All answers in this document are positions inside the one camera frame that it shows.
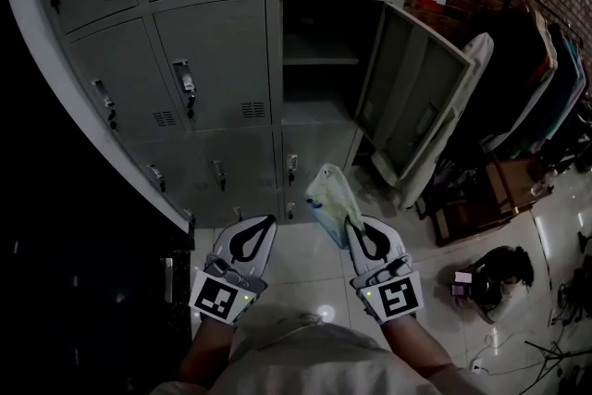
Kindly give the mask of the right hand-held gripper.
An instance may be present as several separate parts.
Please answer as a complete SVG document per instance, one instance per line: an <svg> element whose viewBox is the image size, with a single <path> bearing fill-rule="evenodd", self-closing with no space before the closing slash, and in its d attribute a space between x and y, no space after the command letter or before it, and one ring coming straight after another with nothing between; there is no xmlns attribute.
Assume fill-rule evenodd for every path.
<svg viewBox="0 0 592 395"><path fill-rule="evenodd" d="M372 216L362 221L362 228L357 228L347 218L345 230L358 275L351 286L365 311L379 325L416 313L424 307L421 279L400 233Z"/></svg>

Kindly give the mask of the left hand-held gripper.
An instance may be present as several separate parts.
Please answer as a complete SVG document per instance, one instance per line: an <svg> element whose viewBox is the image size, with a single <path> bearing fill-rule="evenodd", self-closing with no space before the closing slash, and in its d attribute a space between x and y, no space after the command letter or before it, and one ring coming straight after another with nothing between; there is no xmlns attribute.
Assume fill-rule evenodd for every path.
<svg viewBox="0 0 592 395"><path fill-rule="evenodd" d="M224 228L197 271L189 306L201 315L235 327L267 289L261 277L277 234L274 216L256 216Z"/></svg>

